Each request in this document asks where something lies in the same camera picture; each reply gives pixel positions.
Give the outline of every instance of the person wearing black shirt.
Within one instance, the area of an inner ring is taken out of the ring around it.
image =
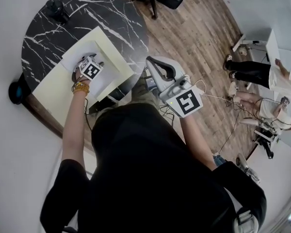
[[[92,130],[97,168],[91,180],[83,159],[88,90],[75,88],[62,162],[40,216],[46,233],[61,233],[77,211],[79,233],[233,232],[237,212],[226,190],[261,227],[263,190],[232,162],[215,165],[192,115],[180,119],[184,143],[158,112],[143,77],[132,90],[131,103],[99,113]],[[82,84],[88,87],[89,81]]]

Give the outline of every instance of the black sleeve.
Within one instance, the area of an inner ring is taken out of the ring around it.
[[[46,233],[61,233],[79,209],[89,180],[82,165],[63,160],[54,186],[49,191],[40,215]]]
[[[232,162],[220,165],[213,174],[217,182],[229,190],[243,207],[251,210],[261,228],[266,214],[264,191]]]

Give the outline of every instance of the cardboard sheet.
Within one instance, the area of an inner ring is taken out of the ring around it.
[[[66,53],[63,54],[63,59],[68,59],[69,56],[75,55],[78,52],[80,46],[88,44],[85,42],[95,41],[100,52],[119,70],[120,75],[117,79],[113,80],[108,84],[108,86],[97,95],[98,101],[103,100],[107,95],[109,95],[114,89],[116,89],[120,84],[127,80],[134,72],[131,70],[130,66],[126,63],[120,52],[108,39],[106,34],[100,27],[94,28],[82,39],[80,39],[75,45],[73,45]]]
[[[62,126],[65,125],[73,98],[71,74],[59,63],[33,91],[33,95]],[[97,102],[91,94],[88,94],[86,98],[88,99],[87,109]]]

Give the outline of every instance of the black marble table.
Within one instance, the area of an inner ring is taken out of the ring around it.
[[[135,72],[109,98],[121,100],[136,84],[148,55],[146,24],[130,0],[60,0],[70,20],[61,25],[47,17],[44,6],[24,36],[22,68],[31,91],[78,40],[99,26]]]

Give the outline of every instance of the black t-shirt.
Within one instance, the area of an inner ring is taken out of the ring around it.
[[[78,232],[181,230],[232,232],[236,212],[224,189],[263,222],[263,191],[233,163],[211,172],[148,104],[103,114],[92,130],[97,168],[89,181],[73,160],[61,163],[41,213],[61,232],[78,210]]]

